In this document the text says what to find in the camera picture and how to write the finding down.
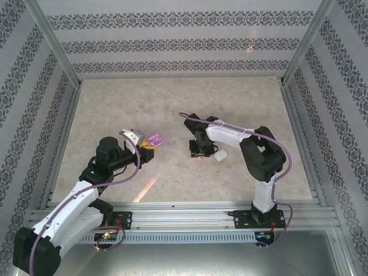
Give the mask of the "grey metal sheet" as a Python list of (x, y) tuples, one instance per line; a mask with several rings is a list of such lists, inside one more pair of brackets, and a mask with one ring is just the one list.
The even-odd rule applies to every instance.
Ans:
[(290, 231), (270, 249), (252, 243), (78, 244), (55, 276), (359, 276), (339, 232)]

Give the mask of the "aluminium table side rail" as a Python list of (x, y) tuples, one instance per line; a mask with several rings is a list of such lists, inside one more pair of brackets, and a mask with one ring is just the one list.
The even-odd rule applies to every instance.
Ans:
[(42, 193), (41, 201), (39, 202), (39, 209), (45, 209), (48, 206), (48, 202), (52, 198), (52, 193), (56, 186), (59, 171), (62, 165), (64, 152), (66, 150), (67, 140), (70, 135), (72, 122), (75, 116), (76, 107), (78, 105), (79, 96), (83, 86), (83, 81), (74, 90), (72, 97), (68, 103), (68, 109), (63, 121), (63, 127), (61, 129), (60, 137), (58, 138), (58, 144), (56, 147), (55, 155), (52, 159), (50, 171), (47, 176), (45, 188)]
[(326, 207), (328, 206), (328, 204), (325, 201), (323, 191), (317, 177), (317, 172), (314, 168), (312, 158), (310, 157), (308, 146), (304, 137), (304, 133), (302, 131), (302, 126), (298, 119), (296, 108), (292, 101), (292, 96), (288, 87), (284, 86), (283, 84), (280, 85), (280, 90), (293, 129), (294, 137), (296, 139), (296, 144), (300, 153), (301, 161), (303, 163), (309, 187), (316, 194), (319, 205), (322, 207)]

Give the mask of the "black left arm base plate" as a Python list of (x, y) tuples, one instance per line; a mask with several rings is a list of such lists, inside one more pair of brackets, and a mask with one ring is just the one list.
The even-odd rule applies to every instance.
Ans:
[(114, 226), (119, 226), (124, 230), (130, 230), (132, 225), (132, 212), (113, 212), (112, 223)]

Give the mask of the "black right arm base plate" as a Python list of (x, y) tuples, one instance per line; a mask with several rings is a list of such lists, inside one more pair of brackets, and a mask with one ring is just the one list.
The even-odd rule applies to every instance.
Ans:
[(266, 229), (286, 227), (285, 216), (282, 210), (275, 210), (268, 213), (260, 213), (252, 210), (234, 210), (228, 212), (233, 218), (236, 229)]

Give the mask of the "purple earbud charging case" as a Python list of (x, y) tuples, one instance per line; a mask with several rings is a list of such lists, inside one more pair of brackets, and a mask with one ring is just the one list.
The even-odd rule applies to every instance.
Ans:
[(163, 139), (161, 138), (160, 134), (157, 133), (147, 140), (148, 145), (152, 147), (160, 147), (163, 144)]

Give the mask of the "aluminium mounting rail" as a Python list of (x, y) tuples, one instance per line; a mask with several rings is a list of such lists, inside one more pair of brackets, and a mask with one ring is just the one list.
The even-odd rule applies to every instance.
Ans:
[[(334, 207), (322, 206), (317, 199), (291, 200), (291, 231), (340, 228)], [(132, 212), (131, 231), (216, 231), (235, 229), (228, 212), (248, 210), (251, 203), (238, 202), (113, 202), (114, 210)]]

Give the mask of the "aluminium frame post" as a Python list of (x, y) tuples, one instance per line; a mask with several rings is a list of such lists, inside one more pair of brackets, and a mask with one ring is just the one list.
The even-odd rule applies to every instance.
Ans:
[(78, 77), (72, 63), (70, 62), (61, 42), (59, 41), (55, 31), (51, 27), (47, 16), (44, 14), (38, 0), (23, 0), (44, 38), (46, 39), (51, 50), (54, 52), (63, 70), (67, 74), (72, 85), (79, 88), (81, 80)]
[(287, 65), (285, 73), (279, 79), (279, 84), (281, 86), (286, 86), (292, 79), (295, 71), (300, 65), (302, 59), (304, 58), (305, 53), (310, 47), (324, 19), (328, 15), (331, 7), (334, 5), (335, 2), (336, 0), (321, 0), (321, 3), (318, 9), (316, 10), (304, 36), (302, 37), (294, 55), (292, 56), (289, 64)]

